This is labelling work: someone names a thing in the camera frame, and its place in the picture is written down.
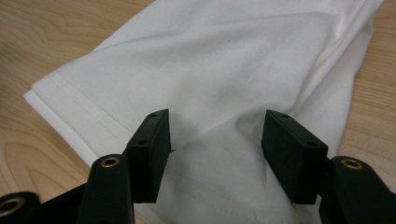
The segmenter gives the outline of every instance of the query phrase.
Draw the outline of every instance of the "white cloth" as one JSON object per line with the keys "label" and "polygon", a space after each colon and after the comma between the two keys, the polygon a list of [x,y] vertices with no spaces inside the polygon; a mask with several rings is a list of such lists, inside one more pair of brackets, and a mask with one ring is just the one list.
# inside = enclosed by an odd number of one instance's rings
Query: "white cloth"
{"label": "white cloth", "polygon": [[319,223],[265,161],[266,109],[336,154],[381,0],[156,1],[25,99],[88,164],[121,153],[170,109],[172,147],[153,223]]}

